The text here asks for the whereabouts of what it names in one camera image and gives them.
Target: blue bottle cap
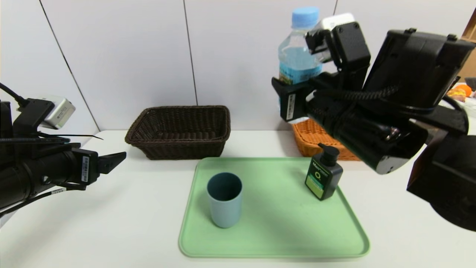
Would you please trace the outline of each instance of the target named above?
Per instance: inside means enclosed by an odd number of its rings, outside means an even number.
[[[311,29],[317,24],[319,9],[316,7],[304,7],[293,10],[292,28]]]

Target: barcode label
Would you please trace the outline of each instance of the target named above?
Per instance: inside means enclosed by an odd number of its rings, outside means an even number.
[[[89,157],[83,156],[83,167],[81,169],[81,180],[83,182],[88,182],[88,173],[89,173]]]
[[[288,113],[286,114],[286,120],[292,119],[294,116],[294,101],[296,100],[296,94],[289,95],[288,98]]]

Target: white wall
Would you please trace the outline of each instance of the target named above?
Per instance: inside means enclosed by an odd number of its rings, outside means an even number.
[[[388,30],[417,28],[461,37],[475,7],[475,0],[338,0],[336,14],[354,14],[373,64]]]
[[[196,105],[182,0],[42,0],[100,130]]]
[[[185,0],[199,105],[224,104],[236,130],[287,129],[271,77],[278,46],[291,32],[292,10],[317,6],[332,16],[334,0]]]
[[[1,82],[24,98],[42,94],[64,96],[76,111],[60,130],[50,134],[95,134],[98,129],[74,83],[38,0],[1,2]],[[0,99],[18,105],[0,90]],[[74,142],[89,138],[72,137]]]

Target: plastic water bottle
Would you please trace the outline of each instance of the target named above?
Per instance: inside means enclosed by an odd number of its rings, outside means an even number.
[[[292,32],[279,45],[279,79],[287,84],[296,84],[317,76],[322,64],[317,55],[311,55],[304,36],[317,24],[319,9],[316,7],[298,8],[292,15]],[[290,121],[296,124],[308,117]]]

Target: orange wicker basket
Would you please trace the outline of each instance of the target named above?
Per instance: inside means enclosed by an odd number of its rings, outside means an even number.
[[[303,156],[311,157],[322,152],[319,143],[334,146],[339,149],[339,160],[360,161],[360,159],[345,148],[338,140],[329,136],[326,131],[313,120],[294,124],[294,138]]]

